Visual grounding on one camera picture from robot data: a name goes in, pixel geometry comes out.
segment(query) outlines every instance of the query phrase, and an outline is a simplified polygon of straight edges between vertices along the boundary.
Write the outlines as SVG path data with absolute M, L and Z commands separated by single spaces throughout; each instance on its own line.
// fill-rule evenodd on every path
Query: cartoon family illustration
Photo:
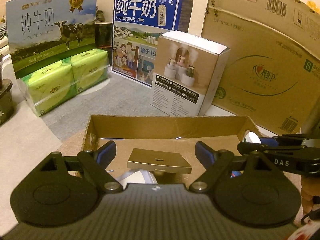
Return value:
M 135 71 L 133 65 L 135 52 L 132 50 L 132 47 L 132 43 L 128 42 L 127 45 L 121 44 L 121 46 L 117 48 L 115 58 L 115 63 L 117 66 L 127 66 L 127 68 Z

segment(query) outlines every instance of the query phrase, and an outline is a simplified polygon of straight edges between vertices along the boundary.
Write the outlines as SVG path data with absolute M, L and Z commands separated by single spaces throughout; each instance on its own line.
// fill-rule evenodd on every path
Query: open cardboard box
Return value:
M 91 115 L 82 150 L 96 150 L 109 140 L 116 142 L 116 157 L 107 168 L 114 178 L 129 171 L 127 161 L 133 148 L 178 152 L 192 166 L 191 174 L 156 175 L 158 183 L 185 183 L 188 187 L 204 171 L 195 156 L 195 144 L 203 141 L 215 150 L 239 155 L 237 144 L 247 131 L 261 136 L 250 117 L 151 117 Z

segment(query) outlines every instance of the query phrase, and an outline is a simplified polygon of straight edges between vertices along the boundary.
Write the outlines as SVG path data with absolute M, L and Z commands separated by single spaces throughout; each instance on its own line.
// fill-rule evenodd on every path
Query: barcode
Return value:
M 279 0 L 268 0 L 267 10 L 275 13 L 276 15 L 280 15 L 281 17 L 285 17 L 287 4 Z
M 280 129 L 283 131 L 286 131 L 288 133 L 293 132 L 293 130 L 296 128 L 298 123 L 296 123 L 295 121 L 287 118 L 284 120 L 284 122 L 282 123 Z

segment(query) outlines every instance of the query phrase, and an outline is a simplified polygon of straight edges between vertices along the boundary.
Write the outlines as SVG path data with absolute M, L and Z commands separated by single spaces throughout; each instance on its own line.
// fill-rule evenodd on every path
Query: metal screw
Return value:
M 120 184 L 118 182 L 111 181 L 104 184 L 104 187 L 107 190 L 117 190 L 118 188 L 120 188 Z
M 196 181 L 196 182 L 191 184 L 191 187 L 193 189 L 195 189 L 195 190 L 202 191 L 202 190 L 205 190 L 208 187 L 208 184 L 206 184 L 203 181 Z

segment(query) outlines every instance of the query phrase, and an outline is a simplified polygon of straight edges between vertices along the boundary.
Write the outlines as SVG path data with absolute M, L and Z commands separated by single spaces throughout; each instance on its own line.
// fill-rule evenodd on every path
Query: finger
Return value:
M 307 201 L 305 199 L 301 200 L 302 204 L 302 209 L 306 212 L 309 213 L 312 210 L 313 207 L 313 202 L 312 201 Z
M 303 188 L 301 189 L 301 196 L 302 196 L 302 198 L 304 198 L 304 199 L 307 200 L 307 201 L 311 201 L 312 198 L 313 198 L 313 196 L 307 194 L 307 193 L 303 190 Z
M 305 193 L 311 196 L 320 196 L 320 178 L 301 179 L 301 185 Z

